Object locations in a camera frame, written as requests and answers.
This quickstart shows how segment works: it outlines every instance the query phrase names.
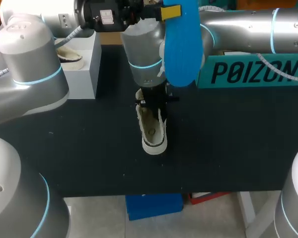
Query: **blue light ring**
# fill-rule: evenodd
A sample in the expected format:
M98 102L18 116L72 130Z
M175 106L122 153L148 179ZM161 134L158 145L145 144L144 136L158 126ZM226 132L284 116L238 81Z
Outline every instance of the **blue light ring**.
M134 68L138 68L138 69L146 69L146 68L152 68L157 66L158 64L160 64L162 62L162 59L159 60L157 63L154 63L152 65L149 66L137 66L137 65L133 65L132 63L128 62L130 64L130 66L134 67Z
M62 66L60 65L59 69L56 70L54 73L52 73L50 76L48 77L45 77L45 78L42 78L42 79L39 79L39 80L35 80L35 81L31 81L31 82L18 82L18 81L15 81L13 80L16 84L20 84L20 85L33 85L33 84L37 84L37 83L42 83L44 81L47 81L53 77L55 77L59 72L61 72L62 70Z
M200 24L200 26L202 26L203 28L205 28L205 29L211 34L211 36L212 36L212 38L213 38L213 47L214 47L214 46L215 46L215 38L214 38L214 35L213 35L212 32L209 30L209 28L206 27L205 25Z
M48 211L49 211L49 207L50 207L50 189L49 189L48 183L46 182L45 178L41 174L40 174L40 176L42 177L42 179L45 183L48 198L47 198L46 207L45 207L45 211L44 211L43 217L41 219L41 222L39 223L38 227L36 228L36 230L34 231L33 235L30 238L35 238L36 235L41 230L41 228L45 222L45 219L48 215Z
M276 17L277 17L277 12L279 8L275 9L273 19L272 19L272 27L271 27L271 32L270 32L270 48L272 50L273 54L276 54L275 48L274 48L274 30L275 30L275 23L276 23Z
M285 209L284 209L284 204L283 204L283 193L281 195L281 204L282 204L282 209L283 209L283 213L284 213L284 216L286 218L286 221L288 222L290 228L293 230L293 232L298 236L298 232L295 230L295 228L292 226L292 224L290 223L287 215L286 215L286 212L285 212Z

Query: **black table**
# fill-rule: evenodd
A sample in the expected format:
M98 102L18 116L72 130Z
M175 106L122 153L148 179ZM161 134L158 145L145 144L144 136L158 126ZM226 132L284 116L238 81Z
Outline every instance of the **black table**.
M96 100L0 125L0 137L60 195L282 189L298 151L298 86L174 88L168 149L142 149L138 87L120 46L103 47Z

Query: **blue box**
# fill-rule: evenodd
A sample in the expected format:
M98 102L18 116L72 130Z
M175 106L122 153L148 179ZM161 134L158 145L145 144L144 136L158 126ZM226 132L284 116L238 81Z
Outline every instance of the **blue box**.
M129 220L155 217L183 209L181 194L126 195Z
M281 71L298 77L298 54L264 54ZM256 55L209 56L196 79L198 88L297 86L272 72Z

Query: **white sneaker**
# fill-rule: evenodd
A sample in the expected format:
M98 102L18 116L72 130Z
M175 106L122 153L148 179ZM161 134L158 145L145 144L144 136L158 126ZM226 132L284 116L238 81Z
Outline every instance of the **white sneaker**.
M136 99L144 99L141 89L137 91ZM168 141L166 135L166 120L165 122L162 121L160 109L158 109L159 120L153 117L152 111L149 108L136 105L136 112L142 133L143 149L150 155L163 153L167 148Z
M83 56L69 47L61 46L57 48L56 52L60 59L63 70L80 70L84 66Z

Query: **white floor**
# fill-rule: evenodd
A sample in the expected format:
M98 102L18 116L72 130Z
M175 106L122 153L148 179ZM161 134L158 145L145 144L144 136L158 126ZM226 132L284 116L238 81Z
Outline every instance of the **white floor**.
M255 211L268 192L251 193ZM130 222L124 196L66 198L71 207L69 238L245 238L235 193L198 205L185 203L180 213ZM274 227L261 238L277 238Z

